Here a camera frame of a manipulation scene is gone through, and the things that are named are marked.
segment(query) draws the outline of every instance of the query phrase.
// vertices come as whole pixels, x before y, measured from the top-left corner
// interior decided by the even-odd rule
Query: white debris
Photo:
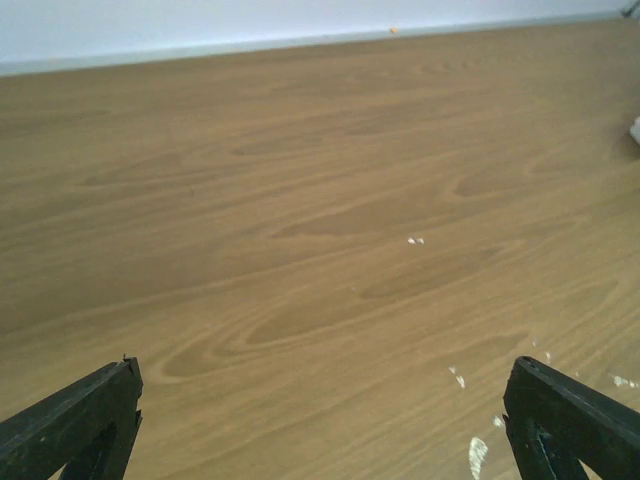
[[[473,437],[469,444],[469,468],[475,480],[480,480],[480,470],[482,470],[482,464],[487,457],[487,453],[489,453],[487,444],[478,437]]]
[[[640,388],[640,383],[638,382],[631,382],[629,380],[627,380],[626,378],[622,378],[618,375],[613,375],[613,383],[616,384],[616,387],[621,387],[623,385],[626,385],[628,387],[631,388]]]
[[[504,428],[504,420],[497,415],[493,417],[493,424],[498,428]]]

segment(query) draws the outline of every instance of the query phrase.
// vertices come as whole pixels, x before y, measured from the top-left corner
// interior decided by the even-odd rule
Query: white object
[[[504,420],[502,420],[500,417],[496,415],[495,417],[493,417],[493,424],[498,428],[503,428]]]
[[[480,470],[482,470],[482,464],[487,457],[487,453],[489,453],[487,444],[478,437],[473,437],[469,444],[469,468],[475,480],[480,480]]]

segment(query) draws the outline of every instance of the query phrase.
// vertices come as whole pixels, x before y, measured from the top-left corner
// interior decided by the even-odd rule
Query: laminate flooring
[[[613,381],[640,380],[638,45],[616,20],[0,79],[0,418],[126,353],[128,479],[471,479],[478,437],[504,480],[517,356],[640,409]]]

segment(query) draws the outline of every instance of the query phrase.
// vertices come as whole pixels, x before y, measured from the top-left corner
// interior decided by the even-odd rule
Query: small white speck
[[[615,375],[613,377],[613,383],[616,384],[616,387],[621,387],[622,385],[629,385],[629,380],[627,380],[626,378],[622,378],[618,375]]]
[[[469,468],[475,480],[480,480],[480,470],[482,470],[482,464],[487,457],[487,453],[489,453],[487,444],[478,437],[473,437],[469,444]]]
[[[638,382],[632,382],[630,380],[627,380],[626,378],[622,378],[618,375],[612,375],[613,377],[613,383],[616,384],[616,387],[621,387],[623,385],[627,385],[628,387],[631,388],[640,388],[640,383]]]

